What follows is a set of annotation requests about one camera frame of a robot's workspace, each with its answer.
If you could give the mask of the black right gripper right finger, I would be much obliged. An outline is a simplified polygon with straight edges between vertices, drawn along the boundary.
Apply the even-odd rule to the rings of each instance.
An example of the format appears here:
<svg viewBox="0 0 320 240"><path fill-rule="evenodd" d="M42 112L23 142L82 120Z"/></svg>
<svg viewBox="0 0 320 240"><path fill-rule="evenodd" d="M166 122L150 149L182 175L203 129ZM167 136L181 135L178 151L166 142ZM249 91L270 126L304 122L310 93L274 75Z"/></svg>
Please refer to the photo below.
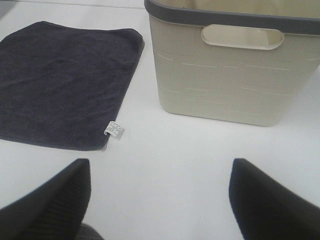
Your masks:
<svg viewBox="0 0 320 240"><path fill-rule="evenodd" d="M244 158L232 163L229 202L245 240L318 240L320 209Z"/></svg>

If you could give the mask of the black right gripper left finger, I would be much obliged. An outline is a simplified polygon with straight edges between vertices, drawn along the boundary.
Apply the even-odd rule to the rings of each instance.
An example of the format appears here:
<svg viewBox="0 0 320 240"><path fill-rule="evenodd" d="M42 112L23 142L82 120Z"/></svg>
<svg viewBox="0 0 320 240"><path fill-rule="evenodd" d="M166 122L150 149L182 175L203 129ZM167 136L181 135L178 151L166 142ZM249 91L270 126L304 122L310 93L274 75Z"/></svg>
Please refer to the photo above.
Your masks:
<svg viewBox="0 0 320 240"><path fill-rule="evenodd" d="M74 240L91 197L88 159L79 158L0 210L2 240Z"/></svg>

